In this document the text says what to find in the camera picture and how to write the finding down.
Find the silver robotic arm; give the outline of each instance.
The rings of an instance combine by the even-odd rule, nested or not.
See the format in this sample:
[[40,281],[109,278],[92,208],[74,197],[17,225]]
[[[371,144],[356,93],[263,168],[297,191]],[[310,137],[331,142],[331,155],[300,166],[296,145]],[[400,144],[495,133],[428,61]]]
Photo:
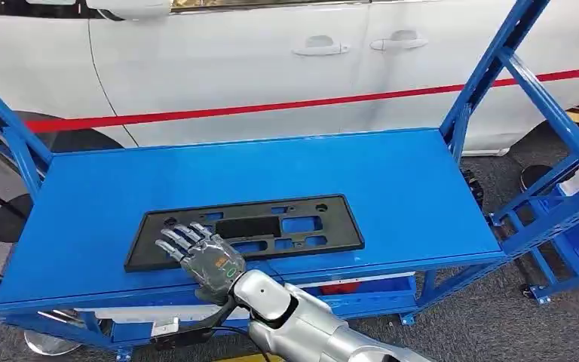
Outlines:
[[191,229],[177,225],[162,233],[165,238],[156,244],[200,284],[197,296],[216,304],[233,297],[236,304],[248,308],[250,337],[284,360],[430,361],[408,348],[387,345],[352,330],[325,302],[292,284],[280,285],[260,270],[244,271],[243,257],[197,223],[192,223]]

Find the car window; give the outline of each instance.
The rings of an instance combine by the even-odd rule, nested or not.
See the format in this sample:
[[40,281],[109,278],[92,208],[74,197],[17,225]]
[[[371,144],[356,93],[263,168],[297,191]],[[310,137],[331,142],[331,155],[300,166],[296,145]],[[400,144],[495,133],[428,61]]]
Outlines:
[[219,8],[237,6],[266,6],[266,5],[291,5],[307,2],[327,2],[328,0],[174,0],[173,11],[184,11],[194,8]]
[[74,5],[40,5],[29,4],[26,0],[0,0],[0,15],[63,19],[93,16],[92,10],[85,6],[85,0],[78,0]]

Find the blue metal frame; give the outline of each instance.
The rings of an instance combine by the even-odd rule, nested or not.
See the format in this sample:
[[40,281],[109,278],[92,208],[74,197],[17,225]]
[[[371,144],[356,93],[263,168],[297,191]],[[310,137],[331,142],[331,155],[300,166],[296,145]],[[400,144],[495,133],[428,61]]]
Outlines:
[[[371,314],[401,313],[403,324],[413,324],[413,317],[416,313],[440,302],[524,253],[532,252],[537,258],[538,264],[545,263],[537,247],[551,239],[556,238],[558,240],[560,233],[579,222],[579,192],[571,197],[563,198],[557,207],[545,214],[538,215],[535,221],[528,225],[523,225],[516,215],[518,207],[538,201],[542,192],[558,182],[560,178],[579,164],[579,129],[565,112],[558,107],[554,99],[542,87],[536,77],[524,67],[514,53],[548,2],[549,0],[516,1],[438,131],[449,148],[449,154],[454,160],[459,161],[471,114],[485,96],[486,91],[492,86],[503,67],[507,67],[520,87],[552,124],[558,135],[565,140],[572,150],[572,155],[492,216],[496,224],[500,224],[504,217],[509,217],[516,228],[516,234],[501,241],[501,249],[504,251],[504,255],[496,255],[491,259],[479,259],[475,262],[480,262],[480,264],[466,265],[461,272],[438,285],[436,284],[436,269],[464,264],[464,260],[447,258],[448,260],[435,261],[428,264],[424,262],[419,264],[403,263],[394,268],[401,268],[400,270],[426,270],[423,290],[418,299],[414,301],[413,295],[402,296],[400,293],[360,296],[362,297],[361,303],[354,301],[354,299],[358,299],[356,296],[331,296],[324,298],[331,303],[338,303],[337,308],[340,308],[343,315],[357,317]],[[8,157],[12,157],[17,162],[28,190],[32,197],[36,198],[41,187],[39,173],[43,174],[47,171],[54,156],[1,100],[0,135],[6,139],[10,147],[11,154]],[[357,268],[355,272],[363,273],[364,270],[361,267]],[[325,277],[314,273],[298,273],[293,275],[296,280],[292,281],[315,281]],[[554,284],[550,287],[551,289],[536,291],[536,293],[547,293],[547,291],[553,293],[578,284],[579,276],[566,282]],[[121,301],[127,303],[125,305],[132,305],[132,303],[137,303],[138,301],[147,303],[147,305],[172,304],[178,293],[190,293],[193,287],[192,285],[186,285],[182,287],[165,287],[159,290],[107,293],[105,296],[96,298],[95,306],[98,308],[121,306],[123,305],[119,304]],[[402,299],[403,301],[398,305],[378,308],[378,304],[372,299],[379,299],[381,303],[385,303],[385,300],[388,299]],[[32,300],[2,303],[0,304],[0,322],[99,348],[117,350],[119,351],[119,360],[129,359],[131,347],[146,342],[146,339],[115,341],[113,334],[112,336],[106,336],[101,332],[96,317],[91,312],[81,313],[81,318],[86,327],[62,323],[36,313],[36,311],[50,310],[52,308],[92,306],[92,302],[91,296],[73,296],[62,302],[57,302],[56,300]]]
[[[551,200],[555,200],[558,198],[556,195],[561,195],[562,192],[559,189],[554,189],[549,196]],[[548,214],[550,207],[548,207],[545,203],[539,203],[536,201],[530,201],[530,205],[532,206],[532,210],[534,214],[539,216],[544,216]],[[533,285],[530,286],[530,291],[532,292],[534,298],[538,301],[539,304],[546,304],[550,301],[550,295],[558,292],[562,292],[564,290],[569,290],[575,287],[579,287],[579,254],[573,249],[572,245],[577,245],[579,248],[579,227],[577,228],[576,232],[574,233],[564,233],[557,235],[552,240],[552,244],[555,247],[556,251],[560,255],[562,261],[565,263],[571,273],[574,275],[573,277],[565,280],[560,281],[553,273],[553,270],[549,266],[549,264],[544,260],[542,254],[536,249],[536,253],[532,249],[532,255],[535,258],[538,267],[543,272],[545,277],[547,278],[548,285],[547,286],[538,286]]]

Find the rectangular cutout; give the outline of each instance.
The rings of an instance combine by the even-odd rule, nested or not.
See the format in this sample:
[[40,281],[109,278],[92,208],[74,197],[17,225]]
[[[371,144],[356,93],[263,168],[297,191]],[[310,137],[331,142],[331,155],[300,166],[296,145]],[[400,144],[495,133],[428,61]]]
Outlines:
[[268,249],[268,243],[265,241],[245,241],[230,245],[239,253],[256,253]]
[[308,247],[319,247],[327,244],[327,239],[322,235],[308,236],[305,238],[305,245]]
[[276,250],[289,249],[291,247],[294,247],[292,239],[276,239],[274,241],[274,249]]
[[280,225],[276,216],[228,219],[216,223],[216,233],[224,239],[263,235],[273,235],[278,238],[280,237]]
[[223,218],[223,213],[205,213],[201,217],[208,221],[220,220]]
[[300,216],[283,219],[283,232],[315,232],[323,230],[320,216]]
[[282,214],[282,213],[287,213],[287,206],[272,207],[271,213],[276,214],[276,215]]

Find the blue metal cart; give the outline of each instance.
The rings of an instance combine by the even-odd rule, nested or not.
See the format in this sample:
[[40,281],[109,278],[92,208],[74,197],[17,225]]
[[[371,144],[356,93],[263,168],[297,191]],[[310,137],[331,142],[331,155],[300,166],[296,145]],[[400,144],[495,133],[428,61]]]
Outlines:
[[[568,163],[564,163],[560,164],[559,167],[566,167],[567,165]],[[550,191],[542,199],[529,201],[533,215],[544,216],[548,214],[553,208],[558,207],[566,197],[558,184],[547,189]],[[532,248],[531,255],[538,268],[543,272],[547,285],[528,285],[525,293],[536,298],[539,304],[550,302],[550,295],[554,293],[579,287],[579,223],[554,236],[549,243],[556,251],[560,261],[563,262],[569,276],[557,276],[543,253],[537,247]]]
[[[279,281],[380,278],[424,272],[385,289],[319,296],[345,317],[413,316],[579,222],[579,192],[506,240],[497,240],[458,166],[467,122],[506,67],[566,141],[565,166],[492,216],[540,200],[558,170],[579,164],[579,129],[514,51],[548,0],[518,0],[438,128],[53,154],[0,100],[0,144],[16,161],[34,201],[0,276],[0,321],[119,351],[149,342],[151,324],[112,324],[93,311],[82,324],[49,318],[74,308],[197,305],[195,283],[176,269],[126,273],[124,261],[145,212],[184,207],[344,195],[365,240],[362,250],[249,262]],[[403,174],[416,175],[409,182]],[[463,267],[436,283],[436,270]]]

